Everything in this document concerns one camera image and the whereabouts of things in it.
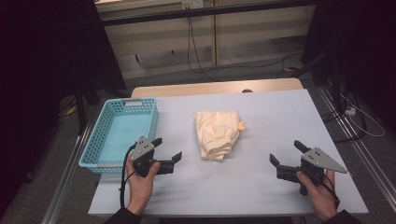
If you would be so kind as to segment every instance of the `person's hand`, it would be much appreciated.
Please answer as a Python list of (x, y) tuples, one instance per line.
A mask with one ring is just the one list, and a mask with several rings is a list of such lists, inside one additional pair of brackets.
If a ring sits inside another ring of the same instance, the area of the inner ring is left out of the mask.
[[(334, 171), (326, 170), (326, 176), (323, 182), (332, 189), (335, 186), (334, 183)], [(315, 186), (311, 179), (305, 175), (303, 172), (298, 171), (297, 177), (303, 183), (308, 190), (309, 200), (312, 203), (315, 214), (321, 221), (327, 221), (330, 218), (337, 215), (337, 209), (335, 208), (334, 197), (327, 191), (323, 186)]]
[[(126, 162), (126, 170), (128, 175), (134, 172), (134, 167), (131, 162), (132, 154), (128, 157)], [(128, 178), (130, 201), (127, 209), (137, 216), (142, 215), (151, 198), (154, 177), (160, 169), (161, 164), (157, 161), (151, 165), (146, 177), (138, 174), (133, 174)]]

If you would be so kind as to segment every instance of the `cream cloth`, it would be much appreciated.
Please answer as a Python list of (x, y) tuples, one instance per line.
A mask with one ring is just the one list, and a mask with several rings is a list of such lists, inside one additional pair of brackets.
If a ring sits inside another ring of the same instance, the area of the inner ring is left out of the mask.
[(231, 152), (239, 131), (244, 129), (235, 111), (198, 111), (195, 126), (201, 157), (215, 161), (223, 160), (224, 155)]

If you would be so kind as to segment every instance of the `white tabletop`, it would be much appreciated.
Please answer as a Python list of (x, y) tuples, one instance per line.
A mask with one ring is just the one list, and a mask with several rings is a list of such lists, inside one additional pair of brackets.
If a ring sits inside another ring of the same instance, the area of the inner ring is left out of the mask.
[[(183, 158), (172, 175), (156, 176), (145, 216), (313, 214), (308, 198), (299, 193), (299, 184), (276, 178), (269, 154), (281, 164), (300, 165), (302, 153), (293, 146), (294, 140), (299, 140), (308, 147), (320, 147), (345, 166), (306, 90), (159, 97), (157, 106), (156, 137), (163, 143), (154, 158), (169, 160), (180, 150)], [(247, 129), (224, 161), (200, 158), (193, 122), (198, 110), (235, 110), (246, 123)], [(341, 199), (339, 210), (368, 212), (349, 174), (337, 173), (335, 182)], [(89, 214), (116, 213), (120, 209), (119, 188), (120, 175), (102, 175)]]

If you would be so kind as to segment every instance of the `aluminum rail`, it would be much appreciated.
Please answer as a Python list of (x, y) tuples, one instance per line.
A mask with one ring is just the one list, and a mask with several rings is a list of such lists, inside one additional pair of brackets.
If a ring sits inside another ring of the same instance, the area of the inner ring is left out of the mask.
[[(335, 107), (332, 104), (332, 95), (329, 93), (329, 91), (320, 89), (320, 92), (327, 107), (329, 107), (331, 111), (335, 111)], [(345, 116), (342, 116), (336, 120), (346, 137), (352, 137), (358, 134)], [(367, 148), (366, 145), (364, 145), (361, 139), (351, 141), (351, 144), (354, 147), (356, 153), (361, 158), (364, 166), (367, 168), (370, 175), (374, 179), (375, 183), (381, 189), (389, 205), (392, 207), (393, 211), (396, 212), (396, 186), (381, 169), (373, 155), (370, 153), (370, 150)]]
[(84, 146), (88, 142), (88, 138), (91, 135), (95, 121), (96, 119), (90, 120), (82, 134), (78, 136), (70, 159), (64, 169), (62, 178), (58, 184), (58, 187), (55, 190), (54, 195), (52, 196), (47, 211), (41, 221), (42, 224), (56, 223), (56, 220), (59, 216), (59, 213), (61, 212), (61, 208), (64, 203), (64, 198), (66, 197), (67, 191), (69, 190), (70, 182), (73, 178), (76, 166), (78, 166), (79, 157), (84, 149)]
[(313, 6), (321, 3), (332, 3), (331, 0), (282, 0), (282, 1), (272, 1), (265, 3), (256, 4), (245, 4), (237, 6), (227, 6), (227, 7), (204, 7), (196, 8), (190, 10), (178, 10), (170, 12), (153, 13), (147, 15), (137, 15), (137, 16), (126, 16), (126, 17), (114, 17), (102, 19), (101, 21), (81, 21), (81, 22), (66, 22), (58, 23), (54, 25), (54, 28), (76, 28), (79, 26), (113, 26), (113, 25), (123, 25), (130, 23), (139, 23), (146, 21), (166, 21), (182, 18), (192, 18), (192, 17), (202, 17), (202, 16), (212, 16), (221, 14), (230, 14), (238, 12), (249, 12), (249, 11), (260, 11), (268, 9), (278, 9), (287, 7), (307, 7)]

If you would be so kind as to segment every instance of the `black cloth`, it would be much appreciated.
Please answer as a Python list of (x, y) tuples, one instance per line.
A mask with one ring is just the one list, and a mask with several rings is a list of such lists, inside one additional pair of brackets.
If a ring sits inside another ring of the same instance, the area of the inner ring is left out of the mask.
[[(105, 224), (139, 224), (141, 217), (133, 214), (126, 208), (121, 208), (116, 214), (114, 214)], [(338, 213), (337, 216), (330, 218), (323, 222), (323, 224), (361, 224), (359, 220), (350, 215), (346, 210)]]
[(361, 224), (359, 220), (350, 215), (346, 210), (341, 211), (337, 216), (330, 218), (323, 222), (323, 224)]
[(126, 208), (121, 208), (116, 214), (109, 218), (105, 224), (139, 224), (142, 217), (135, 215)]

